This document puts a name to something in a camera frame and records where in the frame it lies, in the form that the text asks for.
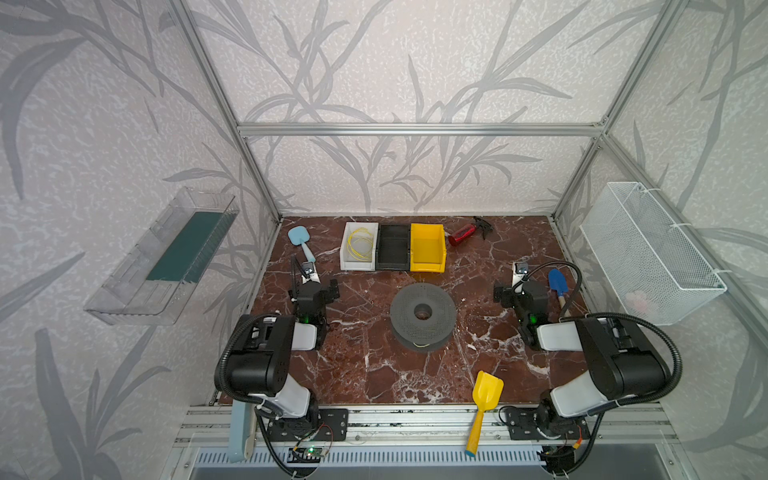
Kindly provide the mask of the red black spray bottle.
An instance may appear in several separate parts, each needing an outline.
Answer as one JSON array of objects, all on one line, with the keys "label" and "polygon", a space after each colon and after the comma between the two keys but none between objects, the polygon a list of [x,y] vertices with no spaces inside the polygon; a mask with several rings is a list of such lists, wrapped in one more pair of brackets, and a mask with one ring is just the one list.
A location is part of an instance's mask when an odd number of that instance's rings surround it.
[{"label": "red black spray bottle", "polygon": [[493,226],[486,219],[474,216],[470,223],[462,226],[457,231],[450,234],[448,236],[448,241],[450,245],[458,246],[459,244],[475,235],[477,232],[481,234],[483,239],[486,239],[493,232],[493,230]]}]

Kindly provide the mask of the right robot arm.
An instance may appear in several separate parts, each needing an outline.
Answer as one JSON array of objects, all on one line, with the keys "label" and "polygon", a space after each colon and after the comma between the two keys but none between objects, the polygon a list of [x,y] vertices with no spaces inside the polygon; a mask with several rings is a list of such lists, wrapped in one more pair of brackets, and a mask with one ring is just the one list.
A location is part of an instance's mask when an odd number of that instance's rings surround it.
[{"label": "right robot arm", "polygon": [[605,413],[671,393],[682,378],[683,360],[674,341],[644,319],[618,312],[570,315],[572,300],[560,269],[571,269],[577,281],[581,270],[561,261],[543,267],[548,285],[534,280],[537,268],[514,264],[510,282],[494,283],[493,300],[513,310],[525,346],[582,353],[586,370],[542,393],[535,407],[501,407],[499,418],[514,440],[562,440],[573,446],[592,438]]}]

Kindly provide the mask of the yellow toy shovel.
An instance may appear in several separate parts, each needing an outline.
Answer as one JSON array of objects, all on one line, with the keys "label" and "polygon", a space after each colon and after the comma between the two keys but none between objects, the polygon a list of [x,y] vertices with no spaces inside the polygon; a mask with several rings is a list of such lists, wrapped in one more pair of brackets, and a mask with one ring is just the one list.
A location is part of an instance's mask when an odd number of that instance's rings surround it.
[{"label": "yellow toy shovel", "polygon": [[478,372],[472,392],[477,411],[465,447],[467,456],[477,455],[484,415],[498,406],[503,388],[504,382],[501,379],[484,371]]}]

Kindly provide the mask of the clear plastic wall tray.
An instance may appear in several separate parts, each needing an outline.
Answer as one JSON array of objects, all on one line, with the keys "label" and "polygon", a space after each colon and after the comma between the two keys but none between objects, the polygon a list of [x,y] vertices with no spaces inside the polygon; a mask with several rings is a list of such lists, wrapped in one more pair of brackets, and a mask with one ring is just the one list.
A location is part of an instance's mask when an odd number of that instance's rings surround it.
[{"label": "clear plastic wall tray", "polygon": [[181,188],[84,311],[110,326],[175,324],[239,212],[233,194]]}]

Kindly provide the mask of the white plastic bin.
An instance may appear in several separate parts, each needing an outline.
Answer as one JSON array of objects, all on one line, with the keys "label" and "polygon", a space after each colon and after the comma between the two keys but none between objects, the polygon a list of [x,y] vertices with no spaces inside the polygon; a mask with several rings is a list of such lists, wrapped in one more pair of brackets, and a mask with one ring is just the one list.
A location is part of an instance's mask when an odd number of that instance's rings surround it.
[{"label": "white plastic bin", "polygon": [[379,224],[347,222],[340,247],[340,266],[344,271],[374,271]]}]

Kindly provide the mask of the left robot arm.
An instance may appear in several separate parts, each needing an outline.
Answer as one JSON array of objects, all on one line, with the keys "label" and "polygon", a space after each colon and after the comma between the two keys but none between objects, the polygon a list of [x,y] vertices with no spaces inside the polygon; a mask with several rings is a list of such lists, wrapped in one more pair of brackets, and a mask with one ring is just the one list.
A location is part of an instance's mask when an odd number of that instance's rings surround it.
[{"label": "left robot arm", "polygon": [[315,394],[290,374],[295,351],[317,351],[330,324],[327,306],[340,297],[338,281],[320,281],[313,262],[291,262],[292,311],[246,314],[230,335],[214,372],[216,389],[299,439],[321,428]]}]

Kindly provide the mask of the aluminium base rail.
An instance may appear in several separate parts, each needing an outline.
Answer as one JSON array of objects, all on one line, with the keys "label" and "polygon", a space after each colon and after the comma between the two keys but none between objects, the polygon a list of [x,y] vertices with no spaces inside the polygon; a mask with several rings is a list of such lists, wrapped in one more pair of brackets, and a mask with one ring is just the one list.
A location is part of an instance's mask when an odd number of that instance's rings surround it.
[{"label": "aluminium base rail", "polygon": [[[679,439],[658,404],[624,407],[605,414],[601,426],[581,420],[556,436],[541,434],[530,409],[486,413],[479,448],[465,452],[476,409],[469,404],[348,405],[324,411],[316,438],[299,441],[279,431],[272,447],[296,469],[317,466],[538,466],[546,449],[574,445],[583,450],[590,439],[602,445],[652,445],[664,452]],[[176,436],[164,475],[190,476],[204,467],[271,467],[274,461],[257,425],[237,406],[191,407]]]}]

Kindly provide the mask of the black plastic bin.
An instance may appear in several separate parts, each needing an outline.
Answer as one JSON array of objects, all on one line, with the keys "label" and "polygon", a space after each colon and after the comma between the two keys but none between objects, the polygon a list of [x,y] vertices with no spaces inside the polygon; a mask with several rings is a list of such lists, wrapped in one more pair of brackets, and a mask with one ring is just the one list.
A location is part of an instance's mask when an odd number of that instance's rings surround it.
[{"label": "black plastic bin", "polygon": [[376,242],[376,271],[410,270],[409,224],[380,224]]}]

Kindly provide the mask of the grey cable spool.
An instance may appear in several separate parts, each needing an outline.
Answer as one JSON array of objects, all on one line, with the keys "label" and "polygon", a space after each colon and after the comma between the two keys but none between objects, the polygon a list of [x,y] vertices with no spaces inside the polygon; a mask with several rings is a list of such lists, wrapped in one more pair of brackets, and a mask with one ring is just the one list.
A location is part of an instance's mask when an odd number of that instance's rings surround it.
[{"label": "grey cable spool", "polygon": [[457,309],[451,296],[438,286],[415,283],[403,287],[390,305],[395,338],[415,352],[433,352],[453,336]]}]

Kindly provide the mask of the yellow plastic bin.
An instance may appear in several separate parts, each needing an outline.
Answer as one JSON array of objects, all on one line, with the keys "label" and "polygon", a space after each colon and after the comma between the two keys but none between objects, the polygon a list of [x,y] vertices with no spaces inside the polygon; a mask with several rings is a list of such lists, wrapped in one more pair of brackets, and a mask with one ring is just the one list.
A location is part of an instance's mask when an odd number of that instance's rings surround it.
[{"label": "yellow plastic bin", "polygon": [[446,238],[440,224],[410,225],[410,271],[443,273],[446,268]]}]

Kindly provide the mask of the teal toy shovel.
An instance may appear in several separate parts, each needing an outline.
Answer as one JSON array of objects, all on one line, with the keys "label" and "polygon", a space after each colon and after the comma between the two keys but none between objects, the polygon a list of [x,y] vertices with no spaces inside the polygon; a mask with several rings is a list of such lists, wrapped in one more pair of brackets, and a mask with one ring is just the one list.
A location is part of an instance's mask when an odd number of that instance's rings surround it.
[{"label": "teal toy shovel", "polygon": [[309,231],[304,226],[296,226],[289,230],[288,232],[289,240],[294,246],[299,246],[302,248],[306,261],[310,263],[315,263],[316,258],[310,249],[308,242],[310,240],[310,234]]}]

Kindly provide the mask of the pink object in basket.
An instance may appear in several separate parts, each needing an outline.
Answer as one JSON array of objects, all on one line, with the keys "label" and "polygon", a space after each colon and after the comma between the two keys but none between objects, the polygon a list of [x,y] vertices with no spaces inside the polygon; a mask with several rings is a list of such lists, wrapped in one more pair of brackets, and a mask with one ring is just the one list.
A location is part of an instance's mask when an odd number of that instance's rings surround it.
[{"label": "pink object in basket", "polygon": [[656,310],[656,304],[642,290],[635,290],[624,295],[624,304],[627,310],[634,311],[635,315],[649,315]]}]

